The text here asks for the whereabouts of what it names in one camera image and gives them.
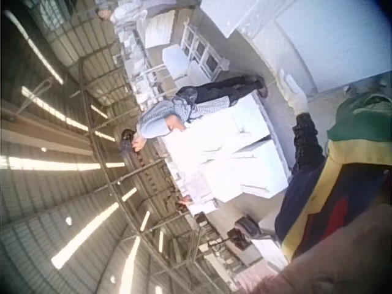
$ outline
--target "concrete floor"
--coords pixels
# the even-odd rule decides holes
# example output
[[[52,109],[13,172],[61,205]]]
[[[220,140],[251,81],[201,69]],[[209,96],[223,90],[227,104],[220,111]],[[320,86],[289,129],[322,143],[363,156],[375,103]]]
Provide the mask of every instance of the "concrete floor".
[[[198,28],[199,33],[210,42],[217,53],[230,60],[229,72],[222,72],[218,77],[219,80],[240,73],[254,73],[263,76],[267,85],[271,84],[268,87],[269,96],[262,102],[282,145],[288,166],[292,167],[295,163],[294,136],[292,132],[292,127],[295,125],[295,117],[293,110],[287,105],[274,83],[275,77],[273,74],[239,32],[235,31],[229,39],[226,39],[200,9],[193,11],[181,10],[179,12],[176,29],[173,33],[173,43],[180,42],[183,21],[187,17],[190,18],[190,23]],[[161,50],[162,48],[149,50],[149,53],[155,59],[153,63],[160,62],[159,52]],[[369,80],[356,83],[360,90],[365,89],[368,84]],[[345,95],[342,89],[336,89],[328,93],[319,94],[309,102],[309,110],[318,130],[318,141],[323,148],[327,142],[326,131],[334,124],[336,110],[344,100]],[[209,213],[208,218],[225,238],[227,236],[226,233],[233,228],[234,222],[240,217],[249,215],[258,222],[272,210],[280,208],[283,196],[283,192],[271,199],[243,194],[228,203],[224,203],[219,210]],[[258,258],[254,250],[249,249],[248,255],[244,257],[246,260]]]

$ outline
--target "person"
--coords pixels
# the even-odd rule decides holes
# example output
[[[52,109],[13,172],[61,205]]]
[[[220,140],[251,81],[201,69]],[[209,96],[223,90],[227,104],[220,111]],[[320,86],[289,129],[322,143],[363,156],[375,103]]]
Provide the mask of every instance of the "person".
[[[275,220],[291,261],[376,203],[390,205],[392,99],[368,92],[346,99],[327,132],[325,158],[305,93],[283,70],[277,84],[296,116],[293,177]]]
[[[144,20],[175,9],[194,9],[198,5],[196,0],[139,0],[124,3],[115,10],[97,8],[96,14],[101,20],[117,23],[123,20]]]
[[[183,87],[172,100],[160,101],[142,114],[132,146],[137,152],[144,147],[146,139],[165,136],[175,129],[184,132],[185,123],[231,107],[254,90],[258,90],[262,97],[268,95],[262,77],[235,77],[196,87]]]
[[[256,281],[243,293],[392,293],[391,235],[391,206],[372,206],[279,274]]]
[[[134,139],[135,132],[131,129],[124,129],[121,133],[121,141],[119,144],[120,155],[126,158],[132,153],[132,140]]]

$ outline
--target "dark jacket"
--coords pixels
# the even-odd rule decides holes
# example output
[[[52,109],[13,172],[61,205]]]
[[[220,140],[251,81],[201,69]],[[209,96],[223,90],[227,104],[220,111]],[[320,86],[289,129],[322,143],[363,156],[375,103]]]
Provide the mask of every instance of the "dark jacket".
[[[351,223],[369,207],[383,184],[390,184],[386,181],[390,167],[383,165],[347,164],[328,174],[331,162],[323,156],[310,114],[300,114],[296,123],[293,178],[275,221],[276,235],[289,260]]]

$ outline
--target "white glove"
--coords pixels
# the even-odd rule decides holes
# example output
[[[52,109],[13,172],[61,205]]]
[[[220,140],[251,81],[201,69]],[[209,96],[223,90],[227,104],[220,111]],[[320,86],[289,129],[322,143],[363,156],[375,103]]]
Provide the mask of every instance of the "white glove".
[[[281,69],[276,83],[288,105],[294,109],[295,116],[309,112],[307,97],[304,91],[296,84],[292,75],[285,77],[284,70]]]

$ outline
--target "skylight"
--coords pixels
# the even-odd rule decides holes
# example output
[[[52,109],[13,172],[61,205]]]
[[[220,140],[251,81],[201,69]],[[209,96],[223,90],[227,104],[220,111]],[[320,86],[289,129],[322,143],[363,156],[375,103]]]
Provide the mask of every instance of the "skylight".
[[[34,44],[34,42],[30,39],[29,35],[27,35],[27,32],[25,31],[24,27],[20,24],[20,22],[17,20],[17,18],[13,15],[13,13],[9,10],[6,10],[4,14],[8,17],[8,19],[18,28],[22,36],[26,39],[27,43],[31,47],[31,49],[34,51],[34,53],[37,55],[37,57],[41,60],[41,62],[44,64],[44,66],[49,70],[49,72],[55,77],[56,80],[60,84],[63,84],[64,81],[60,77],[60,75],[53,69],[53,67],[49,64],[49,62],[44,58],[44,56],[41,54],[37,46]]]
[[[150,213],[149,213],[149,211],[147,211],[145,218],[143,219],[143,222],[141,223],[141,226],[140,226],[141,231],[144,231],[149,215],[150,215]],[[130,251],[130,254],[128,255],[127,261],[125,262],[125,265],[124,265],[124,271],[122,272],[121,286],[120,286],[119,294],[131,293],[132,282],[134,279],[135,259],[136,259],[136,253],[137,253],[137,249],[139,248],[139,245],[140,245],[140,237],[137,236],[135,243],[134,243],[134,246],[132,247],[132,250]]]
[[[124,162],[108,162],[106,163],[108,168],[112,167],[123,167]],[[6,157],[1,156],[0,168],[11,170],[53,170],[53,171],[66,171],[66,170],[98,170],[100,165],[98,163],[91,164],[79,164],[79,163],[68,163],[68,162],[55,162],[55,161],[44,161],[29,158],[19,157]]]
[[[159,233],[159,252],[162,253],[164,250],[164,233],[160,231]]]
[[[97,228],[99,228],[99,226],[102,225],[102,223],[108,217],[110,217],[111,214],[113,212],[115,212],[118,208],[119,208],[119,205],[117,202],[112,204],[104,212],[102,212],[98,216],[96,216],[87,226],[85,226],[71,241],[69,241],[69,243],[63,249],[60,250],[59,253],[57,253],[54,257],[52,257],[51,262],[55,266],[55,268],[60,270],[62,268],[62,266],[68,261],[68,259],[70,259],[71,256],[76,252],[76,250],[88,239],[88,237],[90,237],[91,234],[94,233],[94,231]],[[71,221],[71,224],[72,224],[72,220],[70,219],[70,217],[68,217],[68,218],[67,218],[68,220],[66,219],[66,222],[68,225],[70,225],[69,221]],[[136,251],[137,251],[139,244],[140,244],[140,239],[138,242],[137,242],[137,240],[135,242],[134,255],[136,255]]]
[[[134,193],[136,193],[137,189],[133,188],[132,190],[130,190],[127,194],[125,194],[124,196],[122,196],[122,200],[123,202],[127,201],[129,197],[131,197]]]
[[[155,294],[162,294],[162,288],[160,286],[155,287]]]
[[[147,211],[146,215],[145,215],[145,218],[143,219],[143,222],[141,223],[141,227],[140,227],[141,231],[145,230],[146,225],[147,225],[147,221],[148,221],[148,218],[149,218],[149,215],[150,215],[150,213],[149,213],[149,211]]]
[[[108,118],[108,116],[103,113],[102,111],[100,111],[98,108],[96,108],[95,106],[91,105],[91,109],[94,110],[96,113],[98,113],[99,115],[103,116],[104,118]]]
[[[66,124],[69,124],[70,126],[74,126],[77,127],[78,129],[81,130],[85,130],[88,131],[88,127],[85,126],[84,124],[80,124],[77,121],[74,121],[71,118],[66,117],[65,115],[63,115],[60,111],[55,110],[53,107],[49,106],[46,102],[44,102],[41,98],[38,98],[35,95],[32,95],[32,92],[26,88],[25,86],[22,86],[22,95],[24,95],[26,98],[30,98],[35,104],[37,104],[40,108],[46,110],[47,112],[49,112],[51,115],[57,117],[58,119],[60,119],[61,121],[65,121]],[[101,132],[95,131],[95,134],[98,137],[107,139],[109,141],[115,142],[116,140],[109,136],[109,135],[105,135]]]

